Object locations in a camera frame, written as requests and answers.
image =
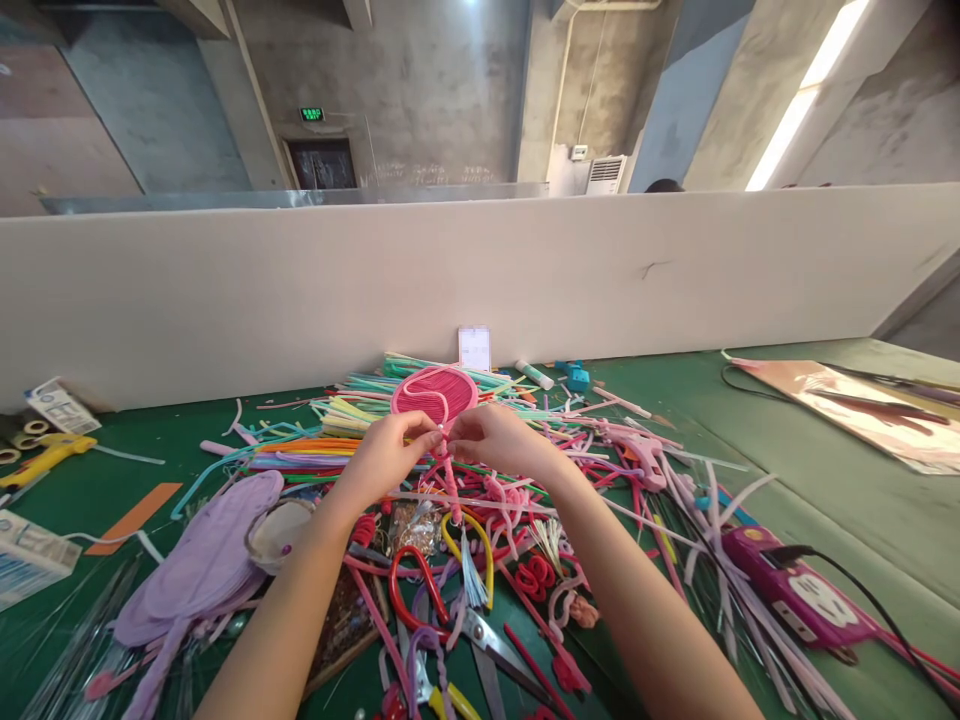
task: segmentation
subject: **hand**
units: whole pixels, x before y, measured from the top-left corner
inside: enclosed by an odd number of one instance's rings
[[[413,442],[404,445],[405,437]],[[436,423],[420,410],[387,415],[367,428],[331,492],[348,495],[359,515],[395,489],[442,439]]]
[[[450,431],[450,453],[461,462],[481,462],[507,475],[550,481],[569,459],[512,410],[481,405],[462,413]]]

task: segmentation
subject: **air conditioner unit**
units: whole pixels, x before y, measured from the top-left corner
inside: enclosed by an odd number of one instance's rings
[[[616,195],[626,165],[626,155],[597,158],[590,163],[587,195]]]

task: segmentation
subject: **tabletop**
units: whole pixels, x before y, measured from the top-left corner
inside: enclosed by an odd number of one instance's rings
[[[960,365],[874,340],[731,352],[750,358],[813,359],[960,384]],[[732,493],[762,475],[775,473],[777,481],[746,503],[750,513],[784,542],[813,544],[834,557],[882,600],[912,643],[948,665],[960,666],[960,563],[953,559],[958,531],[951,523],[960,508],[957,478],[918,475],[799,405],[732,389],[720,377],[724,364],[719,353],[705,352],[602,360],[585,363],[585,368],[592,380],[604,382],[607,390],[667,418],[674,427],[657,427],[657,431],[682,442],[689,452],[748,466],[747,472],[718,468],[720,482]],[[736,380],[749,388],[762,388],[746,376]],[[312,421],[306,408],[254,408],[268,399],[280,404],[318,393],[319,389],[305,389],[244,398],[243,422]],[[144,465],[87,453],[55,468],[11,509],[59,534],[82,531],[99,536],[156,484],[182,482],[186,487],[192,483],[212,462],[200,449],[200,442],[225,442],[220,435],[235,412],[235,401],[230,399],[108,415],[103,429],[95,434],[101,444],[162,458],[166,464]],[[220,476],[209,478],[198,497],[210,497],[220,482]],[[184,527],[169,519],[179,496],[146,526],[164,553]],[[628,493],[612,491],[609,497],[626,502]],[[127,543],[109,558],[83,556],[70,578],[0,613],[0,672],[5,678],[0,683],[0,703],[13,711],[10,717],[20,714],[90,603],[116,568],[135,552],[134,544]],[[811,564],[870,610],[845,579],[815,560]],[[150,570],[147,559],[141,563],[138,580]],[[412,589],[405,592],[412,594]],[[491,624],[499,628],[509,622],[550,674],[549,646],[499,577],[496,598]],[[582,701],[565,696],[574,712],[580,717],[642,714],[616,661],[604,623],[593,630],[571,629],[569,635],[571,652],[595,685],[595,692]],[[195,670],[198,688],[209,683],[230,647],[231,641],[221,640],[200,656]],[[368,649],[315,692],[304,703],[300,717],[349,718],[360,708],[372,717],[381,700],[377,653],[378,646]],[[949,717],[919,676],[885,647],[867,642],[857,647],[857,654],[855,666],[843,665],[825,653],[810,654],[854,714],[863,718]],[[487,716],[469,650],[458,647],[447,659],[447,667],[464,694],[474,699],[480,714]],[[767,717],[788,717],[755,664],[742,667],[741,675]],[[174,668],[170,682],[182,680]],[[501,674],[500,680],[508,716],[532,714],[536,708],[532,698],[505,675]],[[105,717],[119,717],[131,692],[132,687],[118,690]],[[165,702],[158,717],[176,717],[172,705]]]

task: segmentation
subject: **white board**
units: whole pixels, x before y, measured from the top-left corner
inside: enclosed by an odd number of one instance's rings
[[[4,220],[0,407],[312,387],[458,325],[499,365],[859,337],[958,227],[958,184]]]

